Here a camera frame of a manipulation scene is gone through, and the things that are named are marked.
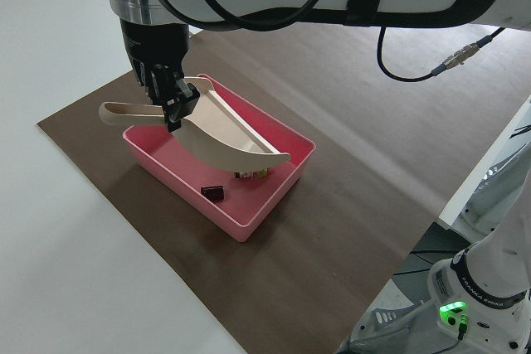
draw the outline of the pink bin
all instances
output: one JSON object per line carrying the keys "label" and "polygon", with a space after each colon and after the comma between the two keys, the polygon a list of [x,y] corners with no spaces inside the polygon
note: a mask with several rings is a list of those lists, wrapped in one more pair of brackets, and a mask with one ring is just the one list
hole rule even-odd
{"label": "pink bin", "polygon": [[[210,76],[216,92],[262,137],[291,160],[258,180],[236,179],[190,155],[164,126],[132,126],[124,132],[138,163],[228,235],[244,242],[302,175],[315,144]],[[210,202],[201,187],[223,186],[225,199]]]}

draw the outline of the pink tray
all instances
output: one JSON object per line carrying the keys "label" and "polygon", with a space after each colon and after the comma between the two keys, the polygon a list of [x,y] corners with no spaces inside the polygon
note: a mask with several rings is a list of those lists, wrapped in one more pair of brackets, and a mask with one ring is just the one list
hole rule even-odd
{"label": "pink tray", "polygon": [[[138,163],[228,235],[244,242],[302,175],[315,144],[210,76],[216,92],[262,137],[291,160],[261,180],[239,180],[190,155],[164,126],[132,126],[124,132]],[[224,186],[225,200],[210,202],[201,187]]]}

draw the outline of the brown table surface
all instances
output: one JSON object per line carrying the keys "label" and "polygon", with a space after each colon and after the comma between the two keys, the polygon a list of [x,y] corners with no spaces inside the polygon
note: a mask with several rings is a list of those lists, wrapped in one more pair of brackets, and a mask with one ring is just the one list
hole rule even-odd
{"label": "brown table surface", "polygon": [[[412,63],[418,36],[394,35],[389,63],[404,75],[466,43],[416,48],[438,57]],[[145,102],[131,73],[39,124],[250,354],[330,353],[529,95],[524,44],[500,40],[497,59],[404,85],[379,73],[376,36],[298,25],[192,39],[189,75],[208,73],[317,144],[245,244],[136,165],[123,129],[98,120],[103,101]],[[515,46],[525,57],[503,53]]]}

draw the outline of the small dark block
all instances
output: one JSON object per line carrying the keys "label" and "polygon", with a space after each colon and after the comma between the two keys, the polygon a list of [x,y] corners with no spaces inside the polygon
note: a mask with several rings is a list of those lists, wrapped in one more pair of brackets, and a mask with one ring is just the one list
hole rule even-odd
{"label": "small dark block", "polygon": [[223,186],[201,187],[201,193],[204,197],[212,202],[223,201],[225,199]]}

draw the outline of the beige dustpan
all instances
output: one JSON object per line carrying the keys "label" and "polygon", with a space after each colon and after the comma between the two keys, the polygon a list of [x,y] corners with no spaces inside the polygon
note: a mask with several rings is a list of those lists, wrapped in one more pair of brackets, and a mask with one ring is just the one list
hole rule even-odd
{"label": "beige dustpan", "polygon": [[[181,119],[173,136],[194,157],[229,172],[255,172],[289,161],[261,137],[214,90],[206,78],[185,78],[201,94],[192,113]],[[164,124],[162,108],[155,105],[103,103],[100,118],[112,125]]]}

